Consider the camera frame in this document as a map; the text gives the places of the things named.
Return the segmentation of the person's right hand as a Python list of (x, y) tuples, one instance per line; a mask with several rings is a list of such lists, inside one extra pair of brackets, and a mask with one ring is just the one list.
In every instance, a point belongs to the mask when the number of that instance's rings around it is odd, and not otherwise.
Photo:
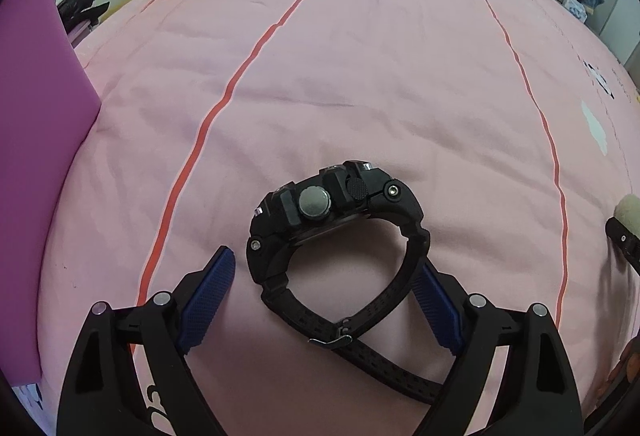
[(600, 404), (615, 383), (624, 376), (631, 383), (639, 373), (639, 338), (634, 338), (625, 346), (620, 360), (608, 375), (606, 381), (598, 389), (597, 404)]

